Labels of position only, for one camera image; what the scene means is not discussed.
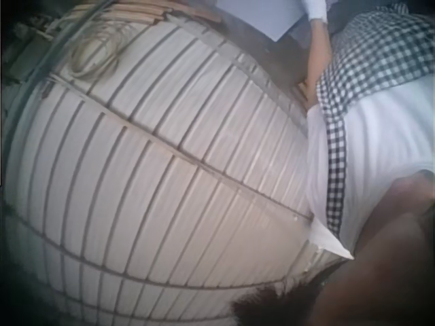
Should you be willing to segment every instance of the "gingham apron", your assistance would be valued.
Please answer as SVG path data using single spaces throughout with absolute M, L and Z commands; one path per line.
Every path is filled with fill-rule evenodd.
M 359 99 L 434 72 L 434 23 L 403 4 L 355 17 L 334 40 L 334 58 L 317 84 L 328 138 L 326 219 L 340 236 L 347 175 L 344 117 Z

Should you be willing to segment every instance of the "cable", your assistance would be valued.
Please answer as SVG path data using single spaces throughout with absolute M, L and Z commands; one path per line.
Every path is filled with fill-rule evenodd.
M 68 59 L 71 76 L 89 80 L 104 72 L 113 73 L 133 31 L 132 25 L 124 22 L 91 22 L 71 47 Z

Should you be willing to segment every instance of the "white glove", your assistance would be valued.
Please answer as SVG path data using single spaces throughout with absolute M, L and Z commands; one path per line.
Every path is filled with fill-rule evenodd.
M 302 3 L 309 20 L 322 19 L 325 24 L 328 23 L 326 0 L 302 0 Z

